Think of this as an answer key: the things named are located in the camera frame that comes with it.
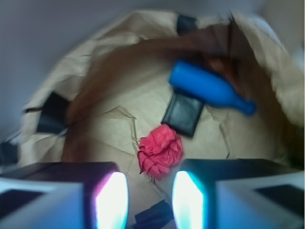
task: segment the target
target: pink fabric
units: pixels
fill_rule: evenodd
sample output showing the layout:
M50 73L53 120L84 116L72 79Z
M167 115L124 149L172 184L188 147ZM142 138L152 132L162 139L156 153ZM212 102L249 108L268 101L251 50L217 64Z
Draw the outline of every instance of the pink fabric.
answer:
M146 172L157 180L177 165L183 154L181 138L167 125L162 125L141 138L138 152L140 174Z

